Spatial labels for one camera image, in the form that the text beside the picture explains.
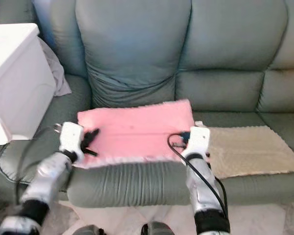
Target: pink towel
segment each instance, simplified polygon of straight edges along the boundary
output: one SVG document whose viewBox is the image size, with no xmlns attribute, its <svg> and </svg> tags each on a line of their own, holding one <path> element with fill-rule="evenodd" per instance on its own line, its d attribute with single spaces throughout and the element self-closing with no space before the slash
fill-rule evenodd
<svg viewBox="0 0 294 235">
<path fill-rule="evenodd" d="M 188 100 L 138 108 L 98 108 L 79 112 L 77 117 L 85 132 L 100 129 L 89 146 L 98 156 L 85 154 L 84 162 L 76 165 L 82 168 L 179 161 L 168 147 L 167 137 L 171 133 L 189 131 L 194 125 Z M 181 143 L 179 137 L 172 140 Z"/>
</svg>

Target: beige towel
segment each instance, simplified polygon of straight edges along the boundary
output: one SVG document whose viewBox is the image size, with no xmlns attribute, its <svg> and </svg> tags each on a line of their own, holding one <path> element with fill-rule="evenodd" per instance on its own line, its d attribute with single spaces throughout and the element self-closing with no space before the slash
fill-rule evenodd
<svg viewBox="0 0 294 235">
<path fill-rule="evenodd" d="M 218 178 L 294 172 L 294 152 L 269 127 L 209 129 L 211 167 Z"/>
</svg>

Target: tiled floor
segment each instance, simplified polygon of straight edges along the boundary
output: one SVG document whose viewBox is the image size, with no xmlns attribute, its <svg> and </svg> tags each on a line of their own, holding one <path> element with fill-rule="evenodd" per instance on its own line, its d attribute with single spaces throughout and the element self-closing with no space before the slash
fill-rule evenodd
<svg viewBox="0 0 294 235">
<path fill-rule="evenodd" d="M 229 218 L 231 235 L 294 235 L 294 203 L 230 206 Z M 190 206 L 86 209 L 61 202 L 47 218 L 42 235 L 72 235 L 89 224 L 108 235 L 139 235 L 142 225 L 153 220 L 165 222 L 176 235 L 196 234 Z"/>
</svg>

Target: black wire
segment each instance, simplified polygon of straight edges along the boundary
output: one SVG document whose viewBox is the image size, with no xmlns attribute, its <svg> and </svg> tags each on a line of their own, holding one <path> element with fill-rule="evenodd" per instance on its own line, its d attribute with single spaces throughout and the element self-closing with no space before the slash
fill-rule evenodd
<svg viewBox="0 0 294 235">
<path fill-rule="evenodd" d="M 33 145 L 34 142 L 36 142 L 36 140 L 39 139 L 40 136 L 42 136 L 46 131 L 52 129 L 51 126 L 48 126 L 48 127 L 45 127 L 41 130 L 39 130 L 33 139 L 29 140 L 28 144 L 25 146 L 23 152 L 22 152 L 22 155 L 21 155 L 21 158 L 19 160 L 19 163 L 18 163 L 18 167 L 17 167 L 17 170 L 16 170 L 16 175 L 15 175 L 15 204 L 16 205 L 19 205 L 20 204 L 20 195 L 19 195 L 19 191 L 20 191 L 20 183 L 21 183 L 21 177 L 23 176 L 23 174 L 21 175 L 21 171 L 22 171 L 22 168 L 23 168 L 23 163 L 24 163 L 24 159 L 26 157 L 26 154 L 29 150 L 29 148 Z"/>
<path fill-rule="evenodd" d="M 186 158 L 184 158 L 175 148 L 173 148 L 173 146 L 170 143 L 170 138 L 172 136 L 180 136 L 180 133 L 173 133 L 170 134 L 167 138 L 167 143 L 168 146 L 170 147 L 170 149 L 177 155 L 180 157 L 180 159 L 182 159 L 185 164 L 187 166 L 189 166 L 194 172 L 195 174 L 207 185 L 207 187 L 211 190 L 211 192 L 214 194 L 214 196 L 216 197 L 216 199 L 218 200 L 221 208 L 222 208 L 222 212 L 225 216 L 226 219 L 228 219 L 228 214 L 227 214 L 227 205 L 226 207 L 224 206 L 221 198 L 219 197 L 219 195 L 217 194 L 217 192 L 214 190 L 214 188 L 210 185 L 210 183 L 202 176 L 202 174 L 199 173 L 199 171 L 190 163 L 190 161 L 188 161 Z M 224 203 L 227 204 L 227 197 L 226 197 L 226 192 L 225 192 L 225 188 L 224 185 L 222 184 L 222 182 L 217 179 L 218 183 L 221 185 L 222 191 L 223 191 L 223 196 L 224 196 Z"/>
</svg>

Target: white box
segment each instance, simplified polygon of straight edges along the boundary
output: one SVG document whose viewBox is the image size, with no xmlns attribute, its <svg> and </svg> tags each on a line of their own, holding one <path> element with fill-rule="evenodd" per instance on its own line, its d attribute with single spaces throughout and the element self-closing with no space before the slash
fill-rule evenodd
<svg viewBox="0 0 294 235">
<path fill-rule="evenodd" d="M 0 24 L 0 144 L 29 140 L 55 91 L 34 23 Z"/>
</svg>

